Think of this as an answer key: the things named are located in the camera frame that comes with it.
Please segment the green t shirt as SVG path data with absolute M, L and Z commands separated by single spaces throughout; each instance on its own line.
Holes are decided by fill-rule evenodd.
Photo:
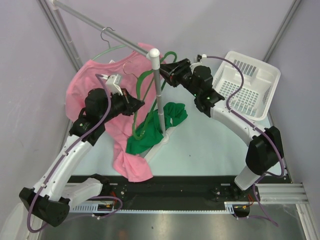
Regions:
M 168 102 L 165 104 L 163 110 L 166 130 L 177 127 L 187 119 L 188 114 L 185 107 L 184 103 Z M 126 153 L 128 154 L 138 155 L 159 144 L 164 136 L 161 131 L 158 111 L 153 110 L 149 113 L 145 121 L 136 128 L 135 133 L 139 136 L 142 133 L 143 135 L 141 139 L 136 139 L 133 135 L 128 138 L 126 145 Z

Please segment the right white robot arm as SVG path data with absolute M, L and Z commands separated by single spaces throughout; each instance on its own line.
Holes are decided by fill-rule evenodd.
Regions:
M 271 167 L 276 164 L 284 167 L 280 130 L 275 126 L 258 126 L 232 109 L 229 100 L 213 88 L 214 78 L 209 67 L 202 64 L 192 67 L 190 60 L 185 58 L 175 63 L 162 63 L 159 71 L 170 86 L 181 85 L 188 90 L 201 113 L 225 125 L 247 145 L 245 167 L 230 188 L 235 200 L 242 201 L 247 197 L 249 188 L 268 174 Z

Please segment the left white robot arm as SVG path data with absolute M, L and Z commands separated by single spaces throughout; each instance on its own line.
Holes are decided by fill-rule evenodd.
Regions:
M 102 88 L 90 90 L 62 150 L 50 168 L 33 187 L 24 187 L 19 193 L 28 211 L 27 220 L 36 216 L 46 224 L 57 227 L 74 207 L 95 197 L 107 199 L 111 193 L 110 181 L 97 173 L 70 190 L 66 190 L 65 186 L 80 161 L 105 132 L 105 124 L 118 115 L 133 115 L 144 104 L 125 88 L 120 93 L 107 93 Z

